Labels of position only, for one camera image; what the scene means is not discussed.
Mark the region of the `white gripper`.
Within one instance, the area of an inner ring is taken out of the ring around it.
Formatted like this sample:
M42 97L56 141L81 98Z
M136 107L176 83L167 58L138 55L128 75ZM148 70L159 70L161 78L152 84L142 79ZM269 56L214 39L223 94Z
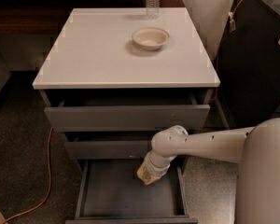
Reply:
M160 180L168 171L171 160L168 157L149 151L145 157L145 166L149 173L143 174L143 182L146 186Z

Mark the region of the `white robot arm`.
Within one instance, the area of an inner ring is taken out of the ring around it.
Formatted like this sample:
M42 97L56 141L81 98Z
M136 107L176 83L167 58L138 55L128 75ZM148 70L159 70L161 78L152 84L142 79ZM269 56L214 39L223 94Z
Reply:
M189 134L176 125L156 133L137 171L147 185L160 180L178 155L239 165L236 224L280 224L280 118L255 127Z

